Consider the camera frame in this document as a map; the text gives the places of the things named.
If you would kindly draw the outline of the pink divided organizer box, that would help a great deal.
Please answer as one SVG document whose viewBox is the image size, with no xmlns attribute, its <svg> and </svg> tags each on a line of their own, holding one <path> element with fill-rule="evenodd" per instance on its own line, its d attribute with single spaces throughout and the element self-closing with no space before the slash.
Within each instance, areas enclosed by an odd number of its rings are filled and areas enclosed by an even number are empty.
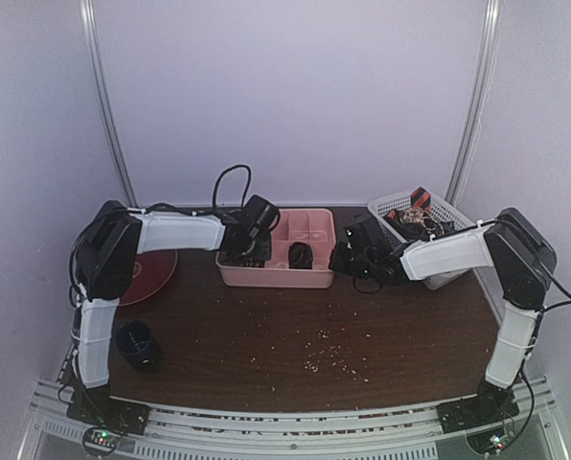
<svg viewBox="0 0 571 460">
<path fill-rule="evenodd" d="M 271 235 L 271 258 L 258 264 L 227 263 L 221 254 L 216 265 L 229 287 L 243 288 L 329 288 L 334 272 L 329 269 L 336 233 L 332 211 L 326 208 L 284 208 L 281 221 Z M 305 268 L 290 264 L 295 245 L 310 249 Z"/>
</svg>

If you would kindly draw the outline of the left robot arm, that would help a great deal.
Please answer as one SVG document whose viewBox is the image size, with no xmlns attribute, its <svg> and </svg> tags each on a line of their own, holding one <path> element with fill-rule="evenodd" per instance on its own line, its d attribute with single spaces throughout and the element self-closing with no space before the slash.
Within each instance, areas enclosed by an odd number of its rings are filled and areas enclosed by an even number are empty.
<svg viewBox="0 0 571 460">
<path fill-rule="evenodd" d="M 69 298 L 76 312 L 68 418 L 112 430 L 132 428 L 147 418 L 146 405 L 111 398 L 108 368 L 116 309 L 131 286 L 138 256 L 192 249 L 265 262 L 280 220 L 280 210 L 258 195 L 239 209 L 201 212 L 167 203 L 128 208 L 107 201 L 77 236 L 69 256 Z"/>
</svg>

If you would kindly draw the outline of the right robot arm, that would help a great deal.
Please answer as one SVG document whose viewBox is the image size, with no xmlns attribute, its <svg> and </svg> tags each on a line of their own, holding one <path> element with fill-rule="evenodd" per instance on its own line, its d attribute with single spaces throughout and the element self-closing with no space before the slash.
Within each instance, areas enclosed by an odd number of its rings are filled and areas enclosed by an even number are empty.
<svg viewBox="0 0 571 460">
<path fill-rule="evenodd" d="M 513 387 L 524 377 L 544 316 L 571 306 L 571 292 L 556 278 L 553 246 L 517 209 L 447 234 L 420 234 L 399 244 L 387 240 L 376 218 L 357 218 L 330 255 L 331 270 L 379 288 L 424 281 L 475 268 L 492 269 L 502 288 L 504 313 L 491 357 L 472 397 L 437 411 L 445 430 L 491 423 L 517 414 Z"/>
</svg>

